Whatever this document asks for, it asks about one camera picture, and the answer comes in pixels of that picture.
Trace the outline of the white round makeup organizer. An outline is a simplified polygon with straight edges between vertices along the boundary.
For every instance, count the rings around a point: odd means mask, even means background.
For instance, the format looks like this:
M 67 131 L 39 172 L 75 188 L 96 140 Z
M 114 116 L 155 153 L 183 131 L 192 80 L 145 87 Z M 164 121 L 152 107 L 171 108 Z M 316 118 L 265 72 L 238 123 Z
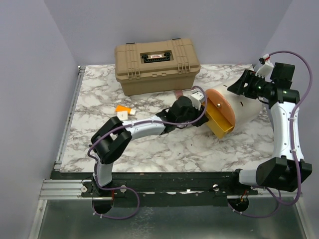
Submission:
M 257 99 L 246 98 L 227 90 L 237 80 L 230 78 L 205 91 L 208 103 L 206 124 L 218 138 L 223 138 L 253 120 L 262 110 L 262 103 Z

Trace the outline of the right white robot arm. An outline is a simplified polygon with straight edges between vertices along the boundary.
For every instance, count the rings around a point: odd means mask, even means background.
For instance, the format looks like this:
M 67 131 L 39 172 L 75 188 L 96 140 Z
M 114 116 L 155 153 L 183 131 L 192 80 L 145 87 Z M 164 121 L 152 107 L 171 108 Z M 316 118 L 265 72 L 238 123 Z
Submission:
M 296 107 L 300 93 L 291 89 L 295 66 L 275 63 L 270 81 L 252 70 L 245 70 L 228 91 L 250 99 L 265 98 L 273 120 L 274 151 L 272 158 L 255 170 L 239 170 L 229 189 L 240 195 L 249 186 L 260 186 L 292 192 L 312 173 L 312 165 L 304 161 L 299 144 Z

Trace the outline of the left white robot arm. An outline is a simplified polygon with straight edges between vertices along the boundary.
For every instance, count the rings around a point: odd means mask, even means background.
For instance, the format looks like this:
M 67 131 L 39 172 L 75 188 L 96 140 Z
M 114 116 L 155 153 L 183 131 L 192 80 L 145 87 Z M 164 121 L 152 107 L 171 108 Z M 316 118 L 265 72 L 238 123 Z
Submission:
M 171 107 L 145 120 L 125 121 L 110 118 L 91 138 L 87 152 L 95 160 L 92 189 L 98 196 L 106 196 L 112 182 L 113 163 L 118 160 L 128 144 L 147 136 L 168 134 L 175 129 L 208 122 L 205 115 L 208 99 L 199 92 L 190 97 L 178 98 Z

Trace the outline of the small white box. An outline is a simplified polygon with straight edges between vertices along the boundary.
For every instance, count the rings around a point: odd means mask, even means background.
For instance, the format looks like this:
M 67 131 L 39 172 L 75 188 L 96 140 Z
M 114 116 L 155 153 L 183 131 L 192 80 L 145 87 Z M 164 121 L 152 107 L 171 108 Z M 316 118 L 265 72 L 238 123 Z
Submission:
M 128 120 L 128 112 L 127 112 L 127 111 L 117 112 L 117 117 L 118 117 L 119 120 L 121 120 L 121 121 L 126 121 L 126 120 Z

